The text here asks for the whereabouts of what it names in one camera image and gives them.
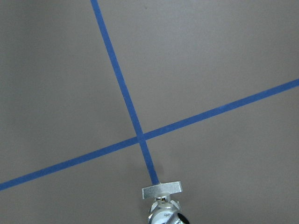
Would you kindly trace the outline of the white PPR ball valve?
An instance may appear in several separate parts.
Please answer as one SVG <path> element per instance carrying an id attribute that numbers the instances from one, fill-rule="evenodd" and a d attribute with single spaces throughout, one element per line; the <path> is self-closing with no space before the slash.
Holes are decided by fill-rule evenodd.
<path id="1" fill-rule="evenodd" d="M 182 192 L 180 181 L 160 183 L 142 189 L 142 198 L 153 199 L 149 209 L 149 224 L 183 224 L 179 202 L 171 196 Z"/>

